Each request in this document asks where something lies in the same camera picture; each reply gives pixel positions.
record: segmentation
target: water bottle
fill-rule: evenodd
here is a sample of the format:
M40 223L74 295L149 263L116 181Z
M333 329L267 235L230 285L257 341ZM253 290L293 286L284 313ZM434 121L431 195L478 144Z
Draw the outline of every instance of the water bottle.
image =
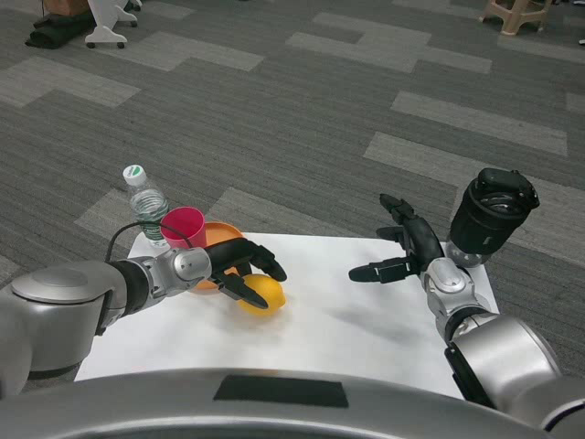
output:
M144 168L131 165L123 171L128 183L130 206L137 221L160 221L168 213L168 201L154 181L146 177ZM161 228L155 225L141 226L153 247L165 247Z

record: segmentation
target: bottle cap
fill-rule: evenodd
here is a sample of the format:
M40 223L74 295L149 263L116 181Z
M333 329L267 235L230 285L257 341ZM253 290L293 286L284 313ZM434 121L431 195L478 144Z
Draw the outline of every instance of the bottle cap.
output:
M130 165L123 171L124 180L130 186L140 186L146 181L146 173L140 165Z

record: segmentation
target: black pad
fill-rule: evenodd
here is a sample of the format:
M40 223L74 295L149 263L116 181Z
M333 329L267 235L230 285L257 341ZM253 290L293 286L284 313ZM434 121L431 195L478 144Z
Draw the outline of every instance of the black pad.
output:
M228 375L214 401L259 401L347 408L346 392L338 381Z

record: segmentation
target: yellow fruit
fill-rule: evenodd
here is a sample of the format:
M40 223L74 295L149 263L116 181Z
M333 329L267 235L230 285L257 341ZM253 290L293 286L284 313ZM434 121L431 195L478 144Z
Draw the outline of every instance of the yellow fruit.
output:
M260 309L247 304L243 300L238 301L241 308L254 316L271 316L286 303L282 286L269 276L264 274L248 274L244 276L244 283L262 296L268 304L268 308Z

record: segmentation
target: orange bowl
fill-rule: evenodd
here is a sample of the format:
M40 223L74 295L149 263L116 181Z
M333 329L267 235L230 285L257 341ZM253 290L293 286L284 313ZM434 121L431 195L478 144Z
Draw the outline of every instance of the orange bowl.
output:
M243 238L244 235L241 231L236 229L234 226L230 224L226 224L225 222L207 222L205 225L205 236L207 238L207 246L217 244L223 241L233 240L234 238ZM228 273L238 273L235 268L230 268L226 270L226 274ZM201 281L197 286L193 289L196 290L213 290L216 289L218 286L215 285L213 282L210 281Z

